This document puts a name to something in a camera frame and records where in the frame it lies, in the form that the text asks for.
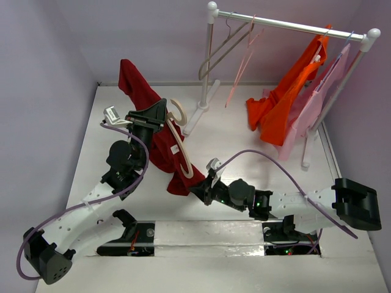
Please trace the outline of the beige wooden hanger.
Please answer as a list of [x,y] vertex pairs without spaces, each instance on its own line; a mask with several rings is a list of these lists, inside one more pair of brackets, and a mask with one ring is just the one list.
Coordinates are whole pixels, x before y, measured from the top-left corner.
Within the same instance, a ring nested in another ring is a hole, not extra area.
[[173,134],[173,136],[177,142],[177,145],[179,147],[179,150],[181,151],[181,153],[184,157],[185,163],[186,163],[186,170],[183,168],[182,165],[180,165],[182,174],[184,175],[185,178],[191,179],[194,176],[194,171],[192,168],[191,160],[187,154],[185,146],[183,145],[183,141],[181,139],[180,132],[178,132],[176,130],[175,126],[172,123],[172,121],[174,121],[178,126],[185,126],[188,122],[188,118],[187,118],[187,115],[186,115],[185,111],[183,110],[183,107],[179,101],[177,101],[176,99],[170,99],[170,102],[179,111],[180,118],[177,118],[173,112],[168,112],[166,115],[166,123],[167,123],[171,133]]

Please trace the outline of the dark red t shirt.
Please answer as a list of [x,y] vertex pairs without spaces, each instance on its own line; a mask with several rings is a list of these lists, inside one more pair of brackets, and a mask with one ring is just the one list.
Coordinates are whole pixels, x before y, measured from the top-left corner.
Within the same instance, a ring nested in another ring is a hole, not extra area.
[[[161,97],[149,86],[140,71],[128,59],[120,61],[119,89],[133,102],[136,110],[144,110],[157,103]],[[167,125],[153,135],[150,148],[150,161],[161,171],[173,174],[167,191],[170,194],[187,196],[189,188],[205,179],[205,176],[193,167],[192,178],[186,178],[181,171],[187,169],[185,159],[179,152],[173,154],[171,148],[177,144],[174,135]]]

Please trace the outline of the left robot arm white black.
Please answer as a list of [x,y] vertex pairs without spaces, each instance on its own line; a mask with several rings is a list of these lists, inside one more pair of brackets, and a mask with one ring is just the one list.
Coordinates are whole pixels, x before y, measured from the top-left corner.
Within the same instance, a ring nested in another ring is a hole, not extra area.
[[120,118],[114,107],[103,111],[101,127],[120,132],[126,140],[114,142],[106,159],[109,170],[79,204],[27,230],[21,254],[47,285],[58,282],[73,265],[73,259],[90,241],[104,234],[112,219],[114,234],[121,241],[134,237],[136,220],[120,204],[144,178],[153,135],[166,120],[166,99],[144,110],[128,112]]

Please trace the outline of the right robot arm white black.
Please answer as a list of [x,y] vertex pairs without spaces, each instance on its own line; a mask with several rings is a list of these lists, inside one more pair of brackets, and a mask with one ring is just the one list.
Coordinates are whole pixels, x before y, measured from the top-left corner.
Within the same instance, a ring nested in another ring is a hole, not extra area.
[[281,232],[287,239],[334,225],[362,231],[381,229],[377,192],[346,178],[337,178],[334,185],[307,195],[257,190],[242,179],[225,185],[211,177],[189,190],[205,205],[217,201],[248,211],[255,220],[283,219]]

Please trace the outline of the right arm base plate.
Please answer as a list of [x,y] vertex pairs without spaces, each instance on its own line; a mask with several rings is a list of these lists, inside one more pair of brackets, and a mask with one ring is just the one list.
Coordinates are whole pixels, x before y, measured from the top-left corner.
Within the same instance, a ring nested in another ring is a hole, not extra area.
[[321,255],[318,233],[296,231],[292,215],[263,222],[262,228],[266,256]]

